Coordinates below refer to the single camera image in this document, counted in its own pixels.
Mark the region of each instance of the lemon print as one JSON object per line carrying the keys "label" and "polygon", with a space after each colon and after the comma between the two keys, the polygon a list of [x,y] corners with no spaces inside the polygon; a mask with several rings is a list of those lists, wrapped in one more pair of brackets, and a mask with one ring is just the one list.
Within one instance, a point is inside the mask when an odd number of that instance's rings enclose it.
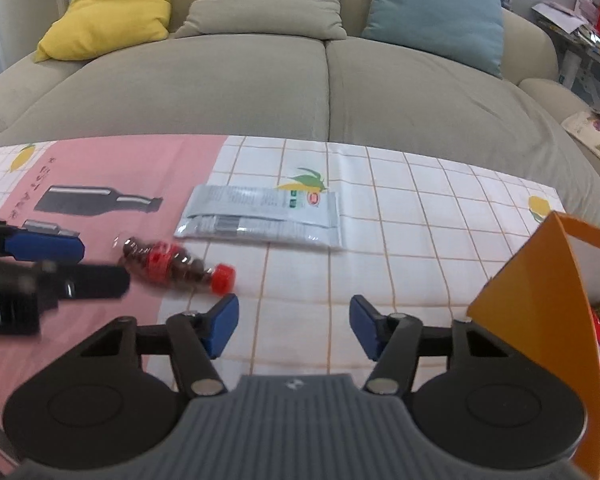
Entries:
{"label": "lemon print", "polygon": [[551,212],[551,206],[544,198],[539,196],[529,197],[529,211],[536,219],[536,222],[540,223],[544,220]]}
{"label": "lemon print", "polygon": [[33,155],[33,152],[36,151],[36,147],[33,144],[30,144],[29,146],[26,146],[25,148],[22,148],[20,150],[20,153],[18,154],[18,156],[13,159],[13,162],[11,163],[11,167],[9,169],[9,171],[16,171],[19,170],[21,167],[23,167],[27,161],[31,158],[31,155]]}
{"label": "lemon print", "polygon": [[308,174],[292,177],[291,180],[295,180],[295,182],[278,186],[278,189],[306,191],[307,193],[321,193],[327,189],[322,181],[322,175],[317,171],[308,170],[307,168],[298,168],[298,170],[306,171]]}

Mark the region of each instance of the blue gripper pad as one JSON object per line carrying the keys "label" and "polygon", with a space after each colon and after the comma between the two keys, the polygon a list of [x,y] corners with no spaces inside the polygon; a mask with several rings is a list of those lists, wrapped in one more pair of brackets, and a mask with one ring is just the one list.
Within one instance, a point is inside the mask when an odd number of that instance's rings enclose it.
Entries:
{"label": "blue gripper pad", "polygon": [[567,460],[478,467],[432,444],[397,397],[347,375],[243,377],[192,400],[162,443],[129,462],[60,471],[25,462],[11,480],[586,480]]}
{"label": "blue gripper pad", "polygon": [[4,241],[5,252],[20,262],[65,262],[76,264],[84,258],[84,244],[75,236],[18,231]]}
{"label": "blue gripper pad", "polygon": [[227,294],[222,300],[205,314],[207,317],[209,335],[201,339],[202,346],[210,359],[222,355],[229,339],[238,326],[240,304],[235,294]]}
{"label": "blue gripper pad", "polygon": [[349,303],[349,325],[358,342],[372,361],[378,361],[386,342],[378,337],[378,322],[383,316],[362,296],[354,296]]}

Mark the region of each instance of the barcode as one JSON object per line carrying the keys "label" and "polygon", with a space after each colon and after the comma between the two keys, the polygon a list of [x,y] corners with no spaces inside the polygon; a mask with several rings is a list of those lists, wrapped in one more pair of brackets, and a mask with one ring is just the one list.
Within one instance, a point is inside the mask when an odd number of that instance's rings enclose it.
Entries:
{"label": "barcode", "polygon": [[240,227],[239,216],[219,216],[216,218],[215,231],[227,234],[237,234]]}

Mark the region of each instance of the black tool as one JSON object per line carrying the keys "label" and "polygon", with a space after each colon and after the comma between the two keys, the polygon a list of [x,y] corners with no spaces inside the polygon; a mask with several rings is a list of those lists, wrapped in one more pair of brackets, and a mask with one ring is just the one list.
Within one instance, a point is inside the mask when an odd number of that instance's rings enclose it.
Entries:
{"label": "black tool", "polygon": [[[570,458],[586,412],[566,384],[469,319],[432,328],[412,316],[382,316],[363,296],[350,325],[378,362],[364,389],[400,397],[422,433],[467,462],[525,470]],[[448,371],[411,393],[418,359],[446,356]]]}
{"label": "black tool", "polygon": [[0,261],[0,334],[38,334],[40,316],[58,301],[121,298],[129,285],[129,273],[118,266]]}
{"label": "black tool", "polygon": [[[165,326],[119,318],[42,370],[4,409],[28,459],[13,479],[584,478],[568,462],[586,420],[578,397],[475,323],[423,327],[355,296],[351,326],[378,361],[363,391],[345,375],[251,376],[228,393],[209,357],[235,322],[231,296]],[[141,371],[141,353],[170,355],[178,393]],[[449,371],[412,393],[422,355],[447,356]]]}
{"label": "black tool", "polygon": [[[62,469],[126,462],[160,444],[191,399],[226,392],[210,359],[238,324],[229,294],[206,314],[165,325],[120,317],[18,388],[3,427],[17,453]],[[171,357],[178,391],[142,371],[141,355]]]}

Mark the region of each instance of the snack package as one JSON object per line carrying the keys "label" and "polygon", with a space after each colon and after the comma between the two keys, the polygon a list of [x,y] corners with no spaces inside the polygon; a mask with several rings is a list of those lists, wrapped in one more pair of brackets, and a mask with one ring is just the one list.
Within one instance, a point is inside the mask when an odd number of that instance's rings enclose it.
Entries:
{"label": "snack package", "polygon": [[197,186],[174,236],[340,248],[338,197],[329,191]]}

